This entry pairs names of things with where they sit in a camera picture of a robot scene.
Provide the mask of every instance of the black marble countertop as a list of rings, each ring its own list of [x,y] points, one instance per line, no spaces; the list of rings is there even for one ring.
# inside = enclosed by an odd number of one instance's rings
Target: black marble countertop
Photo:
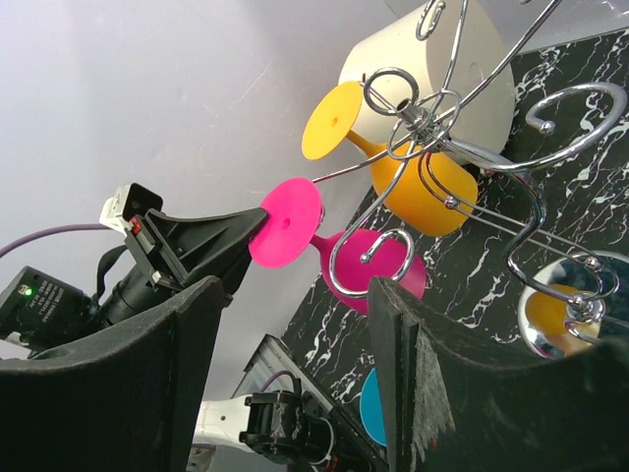
[[[545,96],[584,82],[629,85],[629,30],[519,56],[512,63],[517,107],[504,155],[524,161],[563,148],[592,129],[610,108],[601,95],[576,95],[544,119],[557,124],[554,135],[544,138],[526,125],[527,110]],[[548,199],[544,229],[592,250],[629,253],[629,121],[627,114],[600,143],[578,156],[534,176]],[[480,205],[525,220],[530,204],[524,192],[503,176],[480,178]],[[357,215],[375,198],[371,191]],[[404,224],[381,207],[367,227],[386,230]],[[469,220],[444,238],[425,237],[407,227],[417,254],[427,266],[424,301],[468,328],[486,332],[496,343],[528,349],[517,326],[516,308],[524,286],[507,270],[502,256],[509,235]],[[520,261],[535,274],[557,255],[531,244]],[[339,302],[322,278],[314,283],[283,335],[297,363],[328,391],[360,424],[359,401],[367,374],[373,368],[368,319]]]

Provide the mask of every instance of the blue object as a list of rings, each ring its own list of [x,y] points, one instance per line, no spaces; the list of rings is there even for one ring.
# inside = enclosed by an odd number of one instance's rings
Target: blue object
[[[361,420],[367,434],[378,444],[386,445],[384,419],[380,403],[380,390],[377,387],[377,375],[373,369],[367,376],[361,394]]]

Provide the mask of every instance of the pink wine glass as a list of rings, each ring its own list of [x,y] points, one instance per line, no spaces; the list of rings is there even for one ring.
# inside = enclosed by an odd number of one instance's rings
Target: pink wine glass
[[[279,268],[298,258],[309,244],[320,254],[321,272],[330,291],[350,308],[366,315],[367,298],[352,298],[340,293],[330,278],[329,262],[334,245],[345,233],[321,238],[315,233],[321,223],[323,203],[316,185],[307,178],[286,180],[273,189],[260,204],[268,220],[249,245],[252,259],[266,268]],[[338,281],[352,291],[366,291],[373,277],[393,276],[406,258],[403,244],[387,239],[368,263],[361,262],[381,236],[378,231],[359,229],[345,243],[336,262]],[[414,256],[411,268],[399,283],[416,297],[426,288],[426,270]]]

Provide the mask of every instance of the black strap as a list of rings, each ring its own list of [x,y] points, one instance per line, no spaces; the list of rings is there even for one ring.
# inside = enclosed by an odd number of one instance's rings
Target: black strap
[[[96,294],[92,299],[100,300],[100,297],[105,293],[105,275],[118,262],[125,251],[127,251],[127,246],[118,246],[102,255],[96,270]]]

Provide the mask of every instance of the white cylinder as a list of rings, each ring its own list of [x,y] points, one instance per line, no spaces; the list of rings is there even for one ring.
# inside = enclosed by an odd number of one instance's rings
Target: white cylinder
[[[339,84],[360,81],[363,76],[369,77],[382,67],[398,67],[415,77],[420,86],[420,96],[440,90],[450,59],[462,0],[446,0],[445,3],[446,8],[437,27],[425,41],[418,41],[415,36],[423,5],[359,42],[347,57]],[[429,25],[433,12],[434,8],[428,13],[426,25]],[[448,88],[465,97],[491,73],[506,52],[485,10],[477,0],[470,0],[457,66]],[[394,104],[410,97],[408,86],[397,77],[376,79],[373,87]],[[452,104],[452,98],[446,96],[439,111],[445,111]],[[509,137],[514,108],[513,74],[511,68],[507,67],[461,111],[451,134],[460,140],[501,152]],[[363,102],[353,130],[373,143],[384,143],[396,120],[395,117],[378,115]]]

